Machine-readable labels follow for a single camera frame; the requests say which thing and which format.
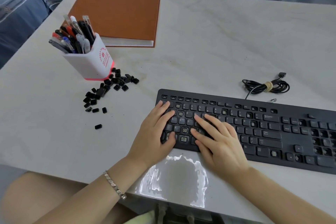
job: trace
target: brown book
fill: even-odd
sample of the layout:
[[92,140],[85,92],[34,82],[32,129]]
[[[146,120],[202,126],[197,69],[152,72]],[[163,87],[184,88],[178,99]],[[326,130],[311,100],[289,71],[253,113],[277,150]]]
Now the brown book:
[[77,0],[69,12],[90,17],[106,46],[154,47],[160,0]]

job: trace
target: white pen holder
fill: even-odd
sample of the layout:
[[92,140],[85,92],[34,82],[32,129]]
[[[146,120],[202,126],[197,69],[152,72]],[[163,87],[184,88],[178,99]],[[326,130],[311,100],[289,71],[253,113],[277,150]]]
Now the white pen holder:
[[103,81],[111,74],[114,62],[100,36],[97,33],[95,36],[89,53],[62,53],[62,55],[85,80]]

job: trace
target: black keyboard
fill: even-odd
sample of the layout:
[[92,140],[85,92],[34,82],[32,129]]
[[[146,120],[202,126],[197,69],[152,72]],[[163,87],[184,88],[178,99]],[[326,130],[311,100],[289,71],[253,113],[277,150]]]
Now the black keyboard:
[[159,100],[175,110],[162,143],[175,131],[175,148],[199,151],[190,129],[209,136],[194,120],[207,113],[235,127],[248,160],[336,174],[334,111],[165,89]]

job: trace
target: bracelet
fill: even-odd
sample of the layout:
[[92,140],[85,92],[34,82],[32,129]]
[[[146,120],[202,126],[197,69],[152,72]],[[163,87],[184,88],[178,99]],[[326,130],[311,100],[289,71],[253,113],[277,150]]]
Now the bracelet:
[[125,199],[126,195],[121,192],[121,190],[118,188],[118,186],[112,181],[111,177],[107,174],[107,171],[103,172],[103,175],[105,175],[107,181],[111,184],[112,188],[117,192],[117,194],[122,198]]

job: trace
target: desk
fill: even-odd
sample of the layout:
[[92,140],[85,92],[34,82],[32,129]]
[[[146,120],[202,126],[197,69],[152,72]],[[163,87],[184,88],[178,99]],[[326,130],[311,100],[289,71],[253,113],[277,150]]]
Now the desk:
[[[62,1],[0,70],[1,164],[89,183],[127,154],[160,88],[244,98],[242,79],[287,72],[288,93],[249,99],[336,110],[336,6],[161,0],[155,48],[109,48],[116,67],[140,83],[100,100],[107,114],[85,113],[82,100],[99,82],[85,81],[48,44],[74,1]],[[336,217],[336,175],[250,164]],[[173,149],[128,192],[270,222],[196,152]]]

